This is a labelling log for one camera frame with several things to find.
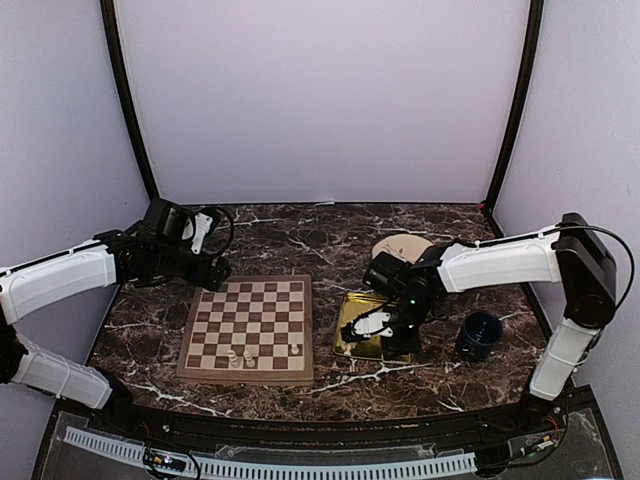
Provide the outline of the gold metal tray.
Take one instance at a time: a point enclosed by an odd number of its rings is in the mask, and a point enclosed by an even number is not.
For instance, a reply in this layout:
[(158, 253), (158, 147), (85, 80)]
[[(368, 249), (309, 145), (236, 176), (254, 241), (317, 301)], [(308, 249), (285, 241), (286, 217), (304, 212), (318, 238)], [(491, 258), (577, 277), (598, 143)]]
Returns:
[(333, 353), (356, 360), (409, 364), (413, 354), (391, 353), (383, 341), (391, 330), (386, 327), (395, 302), (379, 295), (347, 293), (339, 309), (338, 324), (333, 340)]

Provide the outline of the wooden chess board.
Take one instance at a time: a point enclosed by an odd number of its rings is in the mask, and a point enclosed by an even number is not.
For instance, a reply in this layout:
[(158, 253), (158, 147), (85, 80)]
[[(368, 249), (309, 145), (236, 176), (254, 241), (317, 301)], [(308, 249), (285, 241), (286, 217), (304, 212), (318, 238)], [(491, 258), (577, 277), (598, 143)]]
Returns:
[[(299, 356), (291, 345), (300, 344)], [(228, 365), (233, 349), (239, 368)], [(245, 367), (243, 352), (255, 359)], [(177, 377), (186, 382), (310, 386), (314, 382), (309, 275), (236, 276), (218, 291), (195, 291)]]

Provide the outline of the white chess queen piece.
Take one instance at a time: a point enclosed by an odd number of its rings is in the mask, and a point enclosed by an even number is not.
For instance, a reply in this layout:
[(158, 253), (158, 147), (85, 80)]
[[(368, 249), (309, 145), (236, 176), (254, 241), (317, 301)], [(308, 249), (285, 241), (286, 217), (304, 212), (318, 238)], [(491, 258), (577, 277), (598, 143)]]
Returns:
[(227, 357), (228, 357), (228, 365), (230, 368), (235, 369), (241, 366), (241, 360), (233, 349), (227, 352)]

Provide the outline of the white chess king piece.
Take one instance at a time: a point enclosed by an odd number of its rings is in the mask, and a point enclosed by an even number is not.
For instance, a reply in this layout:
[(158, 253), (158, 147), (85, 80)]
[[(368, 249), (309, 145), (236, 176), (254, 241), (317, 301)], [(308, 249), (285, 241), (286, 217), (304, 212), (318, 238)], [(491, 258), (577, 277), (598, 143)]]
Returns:
[(247, 349), (244, 350), (243, 358), (244, 358), (244, 363), (246, 368), (253, 369), (256, 366), (254, 356), (249, 350)]

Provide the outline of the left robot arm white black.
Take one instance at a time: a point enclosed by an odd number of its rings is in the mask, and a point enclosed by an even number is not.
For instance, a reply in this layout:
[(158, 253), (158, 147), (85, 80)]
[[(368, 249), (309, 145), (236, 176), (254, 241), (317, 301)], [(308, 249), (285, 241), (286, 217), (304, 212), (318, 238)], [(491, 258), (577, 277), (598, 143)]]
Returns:
[(189, 209), (153, 199), (142, 220), (109, 230), (68, 250), (1, 271), (1, 381), (34, 388), (93, 409), (120, 436), (141, 427), (140, 412), (125, 400), (128, 390), (112, 374), (81, 365), (35, 344), (16, 324), (46, 306), (112, 285), (161, 285), (180, 278), (217, 290), (230, 276), (224, 252), (205, 249), (222, 220), (221, 207)]

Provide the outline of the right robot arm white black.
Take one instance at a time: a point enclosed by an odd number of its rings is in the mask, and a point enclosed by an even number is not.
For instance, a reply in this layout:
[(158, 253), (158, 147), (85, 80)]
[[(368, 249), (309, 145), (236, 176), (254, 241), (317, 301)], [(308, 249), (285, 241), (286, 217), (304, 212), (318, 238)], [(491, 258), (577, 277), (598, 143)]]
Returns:
[(602, 231), (580, 214), (566, 213), (556, 225), (519, 236), (432, 245), (413, 262), (382, 251), (363, 281), (395, 306), (389, 313), (358, 316), (343, 337), (349, 342), (382, 337), (387, 350), (414, 353), (419, 326), (448, 294), (509, 284), (561, 284), (562, 320), (532, 373), (529, 396), (510, 413), (511, 426), (530, 434), (549, 416), (546, 401), (559, 396), (626, 298), (616, 293), (617, 266), (598, 237)]

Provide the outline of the beige floral ceramic plate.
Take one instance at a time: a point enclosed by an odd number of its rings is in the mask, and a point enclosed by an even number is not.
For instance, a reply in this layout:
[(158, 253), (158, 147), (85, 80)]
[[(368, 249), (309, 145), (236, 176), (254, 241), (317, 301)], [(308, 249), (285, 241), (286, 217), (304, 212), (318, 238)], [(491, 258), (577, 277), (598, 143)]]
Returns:
[(372, 248), (371, 257), (385, 252), (404, 262), (415, 263), (434, 243), (412, 234), (395, 234), (380, 240)]

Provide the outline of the dark blue mug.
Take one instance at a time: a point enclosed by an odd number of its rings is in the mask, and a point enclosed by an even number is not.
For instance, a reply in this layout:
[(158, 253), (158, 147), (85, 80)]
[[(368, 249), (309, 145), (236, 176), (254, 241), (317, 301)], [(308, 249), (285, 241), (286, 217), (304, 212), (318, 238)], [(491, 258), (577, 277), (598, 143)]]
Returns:
[(456, 353), (464, 361), (486, 361), (502, 335), (502, 321), (496, 315), (488, 311), (472, 312), (459, 330), (455, 344)]

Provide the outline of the left black frame post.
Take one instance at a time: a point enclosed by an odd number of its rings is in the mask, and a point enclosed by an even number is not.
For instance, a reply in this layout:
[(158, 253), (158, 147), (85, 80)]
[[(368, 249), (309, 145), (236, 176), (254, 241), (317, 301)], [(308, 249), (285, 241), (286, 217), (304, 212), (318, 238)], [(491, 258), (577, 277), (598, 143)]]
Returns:
[(134, 99), (127, 75), (124, 51), (122, 47), (116, 3), (113, 0), (100, 0), (102, 23), (107, 43), (112, 74), (119, 98), (120, 108), (125, 121), (130, 144), (146, 195), (149, 200), (159, 196), (159, 189), (152, 172), (146, 146), (139, 124)]

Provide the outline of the black frame post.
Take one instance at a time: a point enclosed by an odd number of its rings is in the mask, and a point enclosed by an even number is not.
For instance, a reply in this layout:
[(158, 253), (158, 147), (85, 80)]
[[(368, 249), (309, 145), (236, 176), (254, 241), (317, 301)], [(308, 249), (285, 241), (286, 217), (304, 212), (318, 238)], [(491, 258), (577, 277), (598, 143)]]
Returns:
[(491, 217), (497, 206), (502, 187), (504, 185), (509, 164), (514, 152), (519, 133), (525, 104), (529, 92), (533, 69), (535, 65), (538, 42), (541, 32), (543, 12), (543, 0), (531, 0), (523, 40), (522, 55), (519, 63), (512, 102), (505, 126), (505, 131), (495, 168), (489, 183), (485, 199), (481, 202), (481, 211), (486, 217)]
[(139, 124), (134, 99), (127, 75), (124, 51), (122, 47), (116, 3), (113, 0), (100, 0), (102, 23), (107, 43), (112, 74), (119, 98), (120, 108), (125, 121), (130, 144), (146, 195), (149, 200), (159, 196), (159, 189), (152, 172), (146, 146)]

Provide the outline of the right black frame post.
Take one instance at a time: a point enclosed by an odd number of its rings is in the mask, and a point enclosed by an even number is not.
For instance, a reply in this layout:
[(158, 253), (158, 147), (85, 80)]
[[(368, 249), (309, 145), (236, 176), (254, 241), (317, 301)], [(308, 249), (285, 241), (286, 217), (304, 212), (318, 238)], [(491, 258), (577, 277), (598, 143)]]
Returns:
[(502, 187), (504, 185), (509, 164), (514, 152), (519, 133), (525, 104), (529, 92), (533, 69), (535, 65), (538, 42), (541, 32), (543, 12), (543, 0), (531, 0), (523, 40), (522, 55), (519, 63), (512, 102), (505, 126), (505, 131), (495, 168), (489, 183), (485, 199), (481, 202), (481, 211), (486, 217), (491, 217), (497, 206)]

